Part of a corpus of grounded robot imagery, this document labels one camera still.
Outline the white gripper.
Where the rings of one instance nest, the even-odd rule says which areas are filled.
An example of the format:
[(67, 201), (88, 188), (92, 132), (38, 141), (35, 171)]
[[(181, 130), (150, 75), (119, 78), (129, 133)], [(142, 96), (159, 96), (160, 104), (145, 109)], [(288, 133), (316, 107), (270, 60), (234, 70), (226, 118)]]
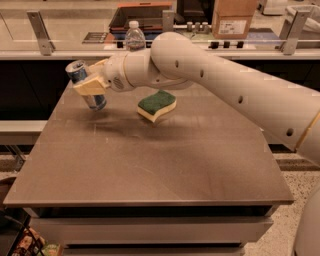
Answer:
[[(73, 89), (81, 96), (104, 95), (109, 87), (117, 92), (133, 90), (134, 87), (128, 82), (124, 70), (126, 55), (126, 52), (116, 54), (90, 65), (88, 70), (91, 75), (74, 83)], [(102, 69), (105, 79), (101, 74), (93, 74)]]

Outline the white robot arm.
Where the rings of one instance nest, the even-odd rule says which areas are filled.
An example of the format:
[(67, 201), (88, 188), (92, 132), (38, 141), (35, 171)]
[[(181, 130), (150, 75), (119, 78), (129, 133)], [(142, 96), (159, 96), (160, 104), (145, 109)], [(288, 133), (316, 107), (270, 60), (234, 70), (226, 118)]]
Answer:
[(89, 106), (107, 89), (151, 87), (157, 93), (137, 112), (154, 122), (173, 110), (170, 89), (197, 83), (315, 165), (320, 164), (320, 95), (317, 91), (211, 56), (175, 32), (157, 36), (149, 49), (127, 51), (91, 66), (79, 60), (66, 68), (74, 90)]

